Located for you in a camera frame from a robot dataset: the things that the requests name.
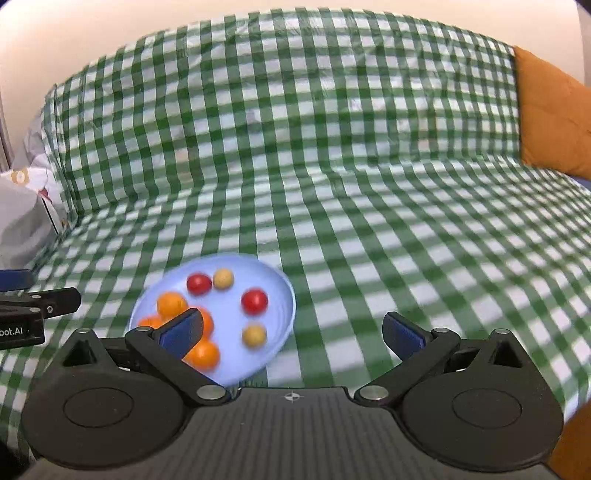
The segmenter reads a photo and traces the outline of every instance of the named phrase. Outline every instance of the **gingham cloth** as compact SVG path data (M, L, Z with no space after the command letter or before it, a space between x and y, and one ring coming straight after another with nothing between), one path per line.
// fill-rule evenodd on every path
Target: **gingham cloth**
M397 363L380 330L397 310L513 330L569 416L591 371L591 194L520 163L512 62L438 23L302 9L150 35L55 87L44 139L71 227L33 290L82 306L2 353L1 436L17 444L72 331L121 336L164 272L221 251L281 268L297 299L244 384L356 388Z

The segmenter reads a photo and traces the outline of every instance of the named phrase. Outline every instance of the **orange pillow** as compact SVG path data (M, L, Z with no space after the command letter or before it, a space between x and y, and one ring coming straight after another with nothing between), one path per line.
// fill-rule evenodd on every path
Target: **orange pillow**
M527 50L514 50L523 162L591 180L591 89Z

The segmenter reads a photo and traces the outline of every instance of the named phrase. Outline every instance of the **blue gripper pad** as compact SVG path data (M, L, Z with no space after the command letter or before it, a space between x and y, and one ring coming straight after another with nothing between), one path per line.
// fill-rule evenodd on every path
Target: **blue gripper pad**
M0 291L25 290L34 284L31 270L0 270Z
M431 334L421 327L413 328L405 325L410 323L396 312L389 312L384 317L382 335L384 342L403 362L412 354L425 348Z

